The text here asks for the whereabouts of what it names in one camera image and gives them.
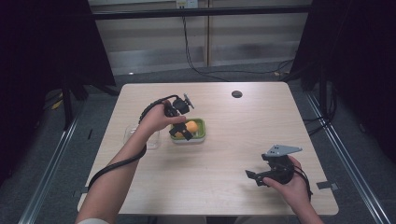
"person's left hand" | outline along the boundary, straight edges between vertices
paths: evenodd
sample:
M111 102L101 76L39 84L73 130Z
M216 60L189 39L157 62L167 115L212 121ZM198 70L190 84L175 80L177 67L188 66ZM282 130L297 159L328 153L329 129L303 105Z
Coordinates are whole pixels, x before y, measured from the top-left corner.
M163 101L160 105L155 105L150 109L147 115L140 121L139 127L144 128L150 133L155 133L164 129L169 124L181 123L186 121L185 116L166 117L164 114L165 104L170 104L169 101Z

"white sleeve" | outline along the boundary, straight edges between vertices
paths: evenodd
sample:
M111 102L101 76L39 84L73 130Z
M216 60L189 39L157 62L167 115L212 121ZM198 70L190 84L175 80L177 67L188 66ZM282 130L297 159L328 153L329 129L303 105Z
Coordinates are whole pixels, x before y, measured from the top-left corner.
M108 224L108 222L99 218L88 218L80 221L78 224Z

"table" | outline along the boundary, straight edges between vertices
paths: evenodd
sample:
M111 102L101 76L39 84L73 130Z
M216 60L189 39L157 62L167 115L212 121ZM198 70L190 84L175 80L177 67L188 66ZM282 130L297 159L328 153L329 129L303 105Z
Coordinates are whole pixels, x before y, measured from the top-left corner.
M241 98L232 97L241 91ZM320 215L335 215L337 203L306 132L290 89L283 82L155 83L123 86L92 166L92 176L122 147L125 129L137 123L151 102L186 92L195 106L187 118L205 121L203 143L177 145L169 127L158 148L139 162L121 214L190 216L285 216L290 207L271 188L257 187L245 170L269 166L261 154L273 145L301 147L292 154L309 177L312 204ZM85 195L82 195L78 208Z

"gray carpet floor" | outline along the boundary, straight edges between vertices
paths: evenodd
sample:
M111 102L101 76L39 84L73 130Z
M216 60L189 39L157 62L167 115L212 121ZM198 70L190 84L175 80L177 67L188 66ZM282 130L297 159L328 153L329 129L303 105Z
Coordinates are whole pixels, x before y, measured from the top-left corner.
M214 70L264 72L276 70L277 67L278 63L259 63L202 68L200 70L206 72ZM273 73L226 72L214 73L210 76L224 78L232 82L278 81L279 79ZM116 77L117 87L115 89L120 90L125 83L208 81L224 80L205 77L191 69L183 69L119 76ZM289 86L302 118L313 119L315 114L300 87L300 81L291 81ZM78 111L82 104L77 127L57 168L56 176L50 182L49 191L41 204L35 223L73 223L76 218L79 197L75 195L75 191L81 189L87 181L94 157L117 102L117 97L109 96L96 88L87 87L87 90L90 93L87 101L84 103L73 101L74 111ZM367 183L384 206L390 220L395 222L396 165L382 153L370 134L361 131L359 119L343 103L342 99L339 99L332 125L339 133ZM63 126L63 106L61 105L56 110L46 109L27 154L14 171L14 175L0 188L0 223L19 222L23 210L29 203L63 134ZM312 122L306 126L306 129L309 131L318 126L318 122ZM332 217L323 217L323 220L326 223L375 223L326 133L320 131L312 135L311 140L328 180L336 183L340 188L334 192L334 197L340 208L339 213ZM118 223L145 223L146 220L146 217L119 216ZM298 220L291 217L290 223L298 223Z

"person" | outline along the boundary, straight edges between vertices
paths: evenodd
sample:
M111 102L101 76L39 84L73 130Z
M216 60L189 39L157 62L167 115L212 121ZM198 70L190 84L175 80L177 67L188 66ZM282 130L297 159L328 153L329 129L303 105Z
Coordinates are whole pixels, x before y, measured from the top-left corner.
M149 137L164 129L169 124L185 122L185 116L168 118L164 115L164 105L168 101L155 105L141 120L134 134L128 139L116 156L110 161L118 161L137 155ZM290 156L292 162L301 168L301 164ZM121 166L98 178L90 188L84 203L80 207L76 218L77 224L107 224L115 223L122 207L129 187L134 178L138 161ZM292 211L303 224L322 223L320 217L309 202L306 186L303 179L294 175L287 185L281 185L273 179L264 178L264 183L276 189L290 205Z

